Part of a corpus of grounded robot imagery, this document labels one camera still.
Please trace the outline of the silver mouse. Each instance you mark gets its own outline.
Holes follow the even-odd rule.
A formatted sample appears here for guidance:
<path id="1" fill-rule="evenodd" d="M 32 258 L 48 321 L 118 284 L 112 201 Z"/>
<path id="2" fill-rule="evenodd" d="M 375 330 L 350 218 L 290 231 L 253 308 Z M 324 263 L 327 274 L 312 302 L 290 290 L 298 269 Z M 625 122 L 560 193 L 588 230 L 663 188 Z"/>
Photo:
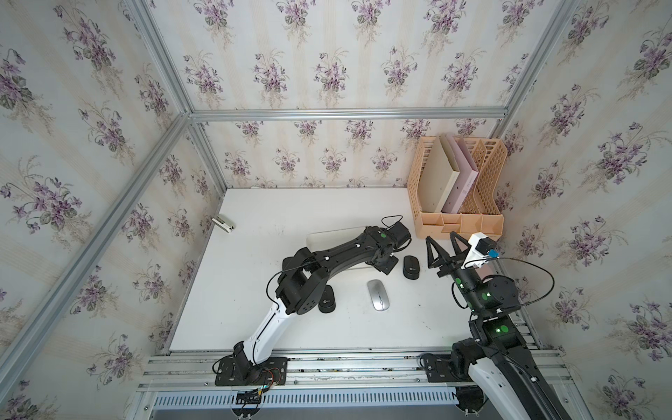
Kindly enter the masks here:
<path id="1" fill-rule="evenodd" d="M 390 308 L 390 298 L 382 280 L 373 279 L 368 281 L 367 289 L 369 290 L 372 306 L 377 312 L 385 312 Z"/>

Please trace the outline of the black Lecoo mouse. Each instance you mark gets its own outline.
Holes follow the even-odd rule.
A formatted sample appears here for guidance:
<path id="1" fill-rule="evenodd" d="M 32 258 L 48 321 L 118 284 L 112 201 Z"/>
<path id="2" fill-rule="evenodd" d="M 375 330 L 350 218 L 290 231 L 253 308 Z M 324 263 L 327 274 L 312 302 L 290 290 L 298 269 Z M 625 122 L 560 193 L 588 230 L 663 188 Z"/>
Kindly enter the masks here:
<path id="1" fill-rule="evenodd" d="M 331 285 L 327 285 L 322 292 L 320 301 L 318 301 L 318 309 L 321 313 L 333 313 L 336 309 L 336 301 L 334 289 Z"/>

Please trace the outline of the white plastic storage box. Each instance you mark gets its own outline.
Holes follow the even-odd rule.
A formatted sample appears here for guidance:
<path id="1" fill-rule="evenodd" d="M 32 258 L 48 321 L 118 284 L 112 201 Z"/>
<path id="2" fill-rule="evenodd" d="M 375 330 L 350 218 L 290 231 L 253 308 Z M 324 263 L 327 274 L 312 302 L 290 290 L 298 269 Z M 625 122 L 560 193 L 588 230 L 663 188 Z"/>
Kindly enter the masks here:
<path id="1" fill-rule="evenodd" d="M 306 237 L 306 247 L 311 252 L 329 250 L 357 238 L 365 228 L 360 226 L 312 233 Z"/>

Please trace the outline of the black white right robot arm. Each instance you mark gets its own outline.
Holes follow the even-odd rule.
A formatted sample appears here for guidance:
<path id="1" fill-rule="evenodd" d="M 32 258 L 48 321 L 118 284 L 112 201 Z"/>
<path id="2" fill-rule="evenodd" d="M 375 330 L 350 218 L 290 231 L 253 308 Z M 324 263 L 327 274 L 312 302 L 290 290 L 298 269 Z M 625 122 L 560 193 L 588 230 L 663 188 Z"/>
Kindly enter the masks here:
<path id="1" fill-rule="evenodd" d="M 458 383 L 458 405 L 476 412 L 476 397 L 490 402 L 503 419 L 567 419 L 569 413 L 537 366 L 527 342 L 511 320 L 522 308 L 514 280 L 481 276 L 477 269 L 495 259 L 495 241 L 485 234 L 465 239 L 450 234 L 450 255 L 425 239 L 428 266 L 453 280 L 451 293 L 465 300 L 470 338 L 453 343 L 448 355 L 419 358 L 431 383 Z"/>

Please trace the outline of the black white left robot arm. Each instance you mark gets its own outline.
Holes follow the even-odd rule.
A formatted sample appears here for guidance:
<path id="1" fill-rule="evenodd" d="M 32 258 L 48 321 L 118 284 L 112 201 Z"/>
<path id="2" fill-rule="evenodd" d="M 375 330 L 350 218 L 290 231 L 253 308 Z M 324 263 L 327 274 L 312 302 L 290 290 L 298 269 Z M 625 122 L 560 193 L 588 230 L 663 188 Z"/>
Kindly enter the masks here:
<path id="1" fill-rule="evenodd" d="M 327 250 L 304 247 L 283 259 L 281 271 L 272 276 L 278 287 L 271 309 L 252 336 L 234 345 L 234 365 L 246 372 L 266 362 L 292 321 L 318 305 L 331 278 L 359 264 L 388 275 L 399 262 L 396 254 L 410 243 L 411 232 L 396 222 L 367 226 L 358 236 Z"/>

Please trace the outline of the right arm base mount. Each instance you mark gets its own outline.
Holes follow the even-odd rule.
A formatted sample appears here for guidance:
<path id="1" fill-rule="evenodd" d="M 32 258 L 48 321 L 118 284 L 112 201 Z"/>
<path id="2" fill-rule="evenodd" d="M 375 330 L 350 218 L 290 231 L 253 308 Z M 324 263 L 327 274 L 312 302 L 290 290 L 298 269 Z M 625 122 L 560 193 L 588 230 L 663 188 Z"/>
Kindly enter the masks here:
<path id="1" fill-rule="evenodd" d="M 435 355 L 423 353 L 419 357 L 420 366 L 429 383 L 468 383 L 469 362 L 459 353 Z"/>

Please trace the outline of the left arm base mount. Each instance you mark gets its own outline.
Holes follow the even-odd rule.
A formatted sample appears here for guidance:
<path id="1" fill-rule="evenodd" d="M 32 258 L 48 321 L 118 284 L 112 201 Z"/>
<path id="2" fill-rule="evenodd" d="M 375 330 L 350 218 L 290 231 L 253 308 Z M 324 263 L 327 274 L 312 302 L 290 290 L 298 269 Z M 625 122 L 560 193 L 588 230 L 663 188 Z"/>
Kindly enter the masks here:
<path id="1" fill-rule="evenodd" d="M 271 386 L 285 385 L 288 358 L 271 357 L 260 365 L 238 364 L 232 355 L 217 360 L 212 365 L 215 385 L 226 386 Z"/>

